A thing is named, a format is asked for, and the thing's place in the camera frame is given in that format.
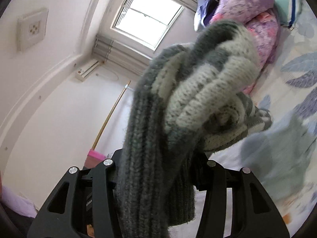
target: leaf pattern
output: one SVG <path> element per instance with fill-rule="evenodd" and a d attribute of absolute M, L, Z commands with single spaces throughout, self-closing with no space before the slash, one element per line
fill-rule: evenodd
<path fill-rule="evenodd" d="M 313 193 L 311 202 L 313 202 L 316 198 L 317 198 L 317 192 L 315 191 L 315 192 Z"/>
<path fill-rule="evenodd" d="M 317 112 L 317 87 L 314 88 L 304 99 L 304 101 L 297 105 L 295 108 L 295 113 L 302 117 L 308 118 Z"/>
<path fill-rule="evenodd" d="M 296 57 L 281 68 L 281 72 L 317 71 L 317 52 Z"/>
<path fill-rule="evenodd" d="M 286 84 L 295 87 L 308 88 L 317 83 L 317 71 L 308 71 L 299 78 L 292 79 L 286 82 Z"/>
<path fill-rule="evenodd" d="M 299 35 L 308 37 L 308 38 L 313 38 L 315 35 L 315 31 L 313 26 L 310 23 L 297 23 L 298 26 L 298 33 Z"/>
<path fill-rule="evenodd" d="M 317 124 L 315 125 L 315 129 L 313 130 L 313 133 L 317 135 Z"/>
<path fill-rule="evenodd" d="M 308 130 L 309 133 L 312 133 L 312 134 L 315 133 L 316 124 L 317 124 L 317 121 L 309 121 L 306 124 L 307 130 Z"/>
<path fill-rule="evenodd" d="M 270 95 L 266 95 L 262 99 L 262 101 L 259 102 L 259 108 L 269 110 L 270 106 L 271 106 L 271 97 Z"/>

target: air conditioner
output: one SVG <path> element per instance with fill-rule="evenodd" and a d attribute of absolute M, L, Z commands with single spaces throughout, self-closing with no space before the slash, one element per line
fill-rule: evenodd
<path fill-rule="evenodd" d="M 76 72 L 76 78 L 83 82 L 99 65 L 99 61 L 95 59 L 90 60 Z"/>

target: pink object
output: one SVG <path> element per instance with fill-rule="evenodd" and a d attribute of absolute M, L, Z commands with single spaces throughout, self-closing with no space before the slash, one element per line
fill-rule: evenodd
<path fill-rule="evenodd" d="M 105 155 L 91 149 L 88 152 L 84 167 L 93 168 L 96 165 L 98 165 L 100 162 L 104 161 L 105 159 L 106 159 Z"/>
<path fill-rule="evenodd" d="M 210 23 L 221 19 L 231 19 L 245 25 L 252 33 L 260 57 L 259 68 L 274 59 L 279 31 L 279 21 L 272 10 L 274 0 L 220 0 Z M 255 83 L 243 92 L 249 94 Z"/>
<path fill-rule="evenodd" d="M 106 156 L 105 156 L 105 155 L 103 155 L 103 154 L 101 154 L 101 153 L 99 153 L 99 152 L 97 152 L 97 151 L 94 151 L 94 150 L 92 150 L 92 149 L 89 150 L 88 156 L 92 156 L 92 157 L 94 157 L 94 158 L 96 158 L 96 159 L 99 159 L 100 161 L 103 161 L 103 160 L 106 159 Z"/>

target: window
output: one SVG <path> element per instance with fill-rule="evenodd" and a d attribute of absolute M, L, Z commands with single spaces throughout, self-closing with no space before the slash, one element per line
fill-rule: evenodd
<path fill-rule="evenodd" d="M 113 28 L 155 50 L 182 10 L 172 0 L 126 0 Z"/>

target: metal screw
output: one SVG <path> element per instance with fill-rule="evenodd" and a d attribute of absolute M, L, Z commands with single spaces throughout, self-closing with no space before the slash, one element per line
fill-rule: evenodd
<path fill-rule="evenodd" d="M 216 162 L 213 161 L 213 160 L 208 160 L 207 161 L 207 165 L 210 166 L 210 167 L 215 167 L 216 166 Z"/>
<path fill-rule="evenodd" d="M 103 164 L 104 164 L 105 166 L 110 166 L 110 165 L 112 165 L 112 163 L 113 163 L 113 161 L 112 161 L 111 159 L 106 159 L 106 160 L 103 162 Z"/>
<path fill-rule="evenodd" d="M 68 171 L 69 171 L 70 174 L 74 174 L 74 173 L 77 172 L 77 167 L 73 166 Z"/>
<path fill-rule="evenodd" d="M 244 168 L 242 168 L 242 172 L 244 172 L 245 174 L 249 174 L 249 173 L 251 173 L 251 170 L 250 170 L 250 168 L 244 167 Z"/>

